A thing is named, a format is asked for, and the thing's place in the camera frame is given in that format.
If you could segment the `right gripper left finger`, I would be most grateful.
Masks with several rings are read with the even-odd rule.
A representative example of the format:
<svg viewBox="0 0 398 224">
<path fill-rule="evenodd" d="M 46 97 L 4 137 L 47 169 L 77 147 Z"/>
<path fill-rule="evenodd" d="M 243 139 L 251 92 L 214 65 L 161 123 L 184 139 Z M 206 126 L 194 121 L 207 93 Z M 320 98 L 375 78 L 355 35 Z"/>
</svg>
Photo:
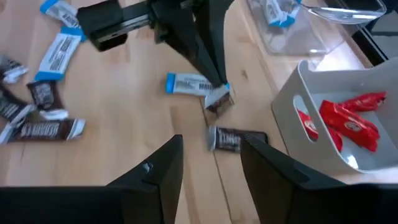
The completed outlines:
<svg viewBox="0 0 398 224">
<path fill-rule="evenodd" d="M 0 187 L 0 224 L 174 224 L 183 137 L 104 186 Z"/>
</svg>

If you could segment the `red candy bar wrapper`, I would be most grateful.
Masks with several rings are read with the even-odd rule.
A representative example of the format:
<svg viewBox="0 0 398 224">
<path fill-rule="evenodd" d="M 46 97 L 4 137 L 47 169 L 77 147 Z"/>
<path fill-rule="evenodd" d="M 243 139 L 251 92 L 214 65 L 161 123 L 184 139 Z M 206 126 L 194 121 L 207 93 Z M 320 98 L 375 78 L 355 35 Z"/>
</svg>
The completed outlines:
<svg viewBox="0 0 398 224">
<path fill-rule="evenodd" d="M 386 94 L 385 91 L 366 93 L 338 104 L 352 112 L 375 111 L 384 103 Z"/>
<path fill-rule="evenodd" d="M 309 138 L 313 141 L 316 141 L 318 139 L 318 131 L 313 123 L 312 118 L 301 110 L 298 110 L 297 112 Z M 343 149 L 343 139 L 341 134 L 338 131 L 330 128 L 329 126 L 327 127 L 327 129 L 337 150 L 341 152 Z"/>
<path fill-rule="evenodd" d="M 372 122 L 327 100 L 322 101 L 319 113 L 327 126 L 351 139 L 358 146 L 371 152 L 377 151 L 380 134 Z"/>
</svg>

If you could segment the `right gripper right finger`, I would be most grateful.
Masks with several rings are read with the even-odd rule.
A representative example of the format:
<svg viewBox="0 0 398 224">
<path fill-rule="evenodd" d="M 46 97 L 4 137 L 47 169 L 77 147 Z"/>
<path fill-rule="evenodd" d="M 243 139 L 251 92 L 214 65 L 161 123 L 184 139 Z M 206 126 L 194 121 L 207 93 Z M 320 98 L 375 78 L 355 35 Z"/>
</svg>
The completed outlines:
<svg viewBox="0 0 398 224">
<path fill-rule="evenodd" d="M 261 224 L 398 224 L 398 184 L 344 184 L 249 134 L 241 162 Z"/>
</svg>

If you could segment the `brown silver chocolate bar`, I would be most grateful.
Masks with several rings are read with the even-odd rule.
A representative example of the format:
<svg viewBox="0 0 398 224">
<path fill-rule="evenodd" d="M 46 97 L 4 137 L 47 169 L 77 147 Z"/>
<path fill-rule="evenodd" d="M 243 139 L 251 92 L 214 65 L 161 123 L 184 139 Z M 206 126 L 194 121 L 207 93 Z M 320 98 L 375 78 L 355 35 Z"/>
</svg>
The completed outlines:
<svg viewBox="0 0 398 224">
<path fill-rule="evenodd" d="M 0 84 L 0 116 L 5 118 L 11 126 L 19 126 L 25 117 L 35 110 L 36 105 L 18 98 Z"/>
<path fill-rule="evenodd" d="M 205 109 L 212 112 L 216 117 L 222 116 L 234 105 L 230 89 L 224 85 L 213 90 L 205 96 Z"/>
<path fill-rule="evenodd" d="M 245 134 L 254 136 L 262 142 L 269 142 L 268 136 L 264 132 L 210 126 L 206 135 L 208 150 L 212 152 L 216 149 L 219 149 L 240 153 L 241 140 Z"/>
<path fill-rule="evenodd" d="M 46 120 L 63 120 L 69 117 L 57 89 L 55 80 L 39 80 L 28 83 L 34 103 L 41 117 Z"/>
<path fill-rule="evenodd" d="M 83 134 L 84 119 L 24 121 L 19 127 L 7 124 L 0 133 L 0 144 L 18 141 L 69 141 Z"/>
<path fill-rule="evenodd" d="M 7 55 L 0 54 L 0 81 L 6 84 L 17 83 L 29 69 L 22 63 Z"/>
</svg>

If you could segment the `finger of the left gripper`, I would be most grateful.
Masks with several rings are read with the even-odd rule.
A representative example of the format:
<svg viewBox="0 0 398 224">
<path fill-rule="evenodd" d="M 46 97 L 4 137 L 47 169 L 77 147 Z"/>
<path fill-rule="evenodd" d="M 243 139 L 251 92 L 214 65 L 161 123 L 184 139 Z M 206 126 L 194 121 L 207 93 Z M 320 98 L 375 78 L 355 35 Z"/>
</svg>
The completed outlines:
<svg viewBox="0 0 398 224">
<path fill-rule="evenodd" d="M 151 0 L 156 41 L 183 55 L 214 87 L 223 84 L 210 35 L 209 0 Z"/>
<path fill-rule="evenodd" d="M 217 74 L 212 84 L 227 84 L 224 53 L 224 19 L 234 0 L 197 0 L 195 25 Z"/>
</svg>

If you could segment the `clear plastic bin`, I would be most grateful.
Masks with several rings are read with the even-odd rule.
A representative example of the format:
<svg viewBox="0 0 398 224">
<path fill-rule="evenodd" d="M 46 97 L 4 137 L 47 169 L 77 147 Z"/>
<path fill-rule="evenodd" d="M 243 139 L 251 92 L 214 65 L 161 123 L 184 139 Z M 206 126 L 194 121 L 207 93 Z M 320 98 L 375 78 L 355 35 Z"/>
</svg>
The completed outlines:
<svg viewBox="0 0 398 224">
<path fill-rule="evenodd" d="M 326 55 L 362 26 L 382 17 L 376 11 L 327 6 L 324 0 L 302 0 L 295 22 L 287 27 L 270 26 L 264 13 L 265 0 L 246 0 L 262 43 L 276 55 Z"/>
</svg>

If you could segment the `blue white candy bar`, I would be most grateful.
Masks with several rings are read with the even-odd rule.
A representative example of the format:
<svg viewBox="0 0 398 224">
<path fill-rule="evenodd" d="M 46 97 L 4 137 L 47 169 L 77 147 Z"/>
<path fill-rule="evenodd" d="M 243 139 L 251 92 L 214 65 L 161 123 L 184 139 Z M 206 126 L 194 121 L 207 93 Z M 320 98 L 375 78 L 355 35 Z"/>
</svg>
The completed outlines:
<svg viewBox="0 0 398 224">
<path fill-rule="evenodd" d="M 169 72 L 165 81 L 168 94 L 208 96 L 216 90 L 208 79 L 200 74 Z"/>
<path fill-rule="evenodd" d="M 61 80 L 69 61 L 86 37 L 81 28 L 62 27 L 44 55 L 34 80 Z"/>
<path fill-rule="evenodd" d="M 67 27 L 81 28 L 76 18 L 77 9 L 65 0 L 45 0 L 40 5 L 40 12 L 61 21 Z"/>
<path fill-rule="evenodd" d="M 295 18 L 299 13 L 299 4 L 302 0 L 280 0 L 280 9 L 282 10 L 283 16 L 280 26 L 287 28 L 295 22 Z"/>
<path fill-rule="evenodd" d="M 284 13 L 280 9 L 277 0 L 265 0 L 264 13 L 270 26 L 280 26 Z"/>
</svg>

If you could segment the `grey plastic basket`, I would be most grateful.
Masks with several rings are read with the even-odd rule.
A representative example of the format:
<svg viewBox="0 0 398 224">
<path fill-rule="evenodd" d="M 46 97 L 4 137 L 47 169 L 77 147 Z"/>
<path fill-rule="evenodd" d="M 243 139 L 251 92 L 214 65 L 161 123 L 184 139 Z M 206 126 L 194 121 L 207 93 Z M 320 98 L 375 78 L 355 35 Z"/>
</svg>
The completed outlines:
<svg viewBox="0 0 398 224">
<path fill-rule="evenodd" d="M 318 112 L 323 100 L 341 102 L 364 93 L 385 91 L 387 98 L 376 110 L 361 113 L 381 135 L 376 152 L 343 140 L 339 152 Z M 298 114 L 308 114 L 318 131 L 309 138 Z M 302 60 L 276 98 L 272 111 L 291 157 L 328 175 L 371 173 L 398 167 L 398 58 L 364 70 L 312 71 Z"/>
</svg>

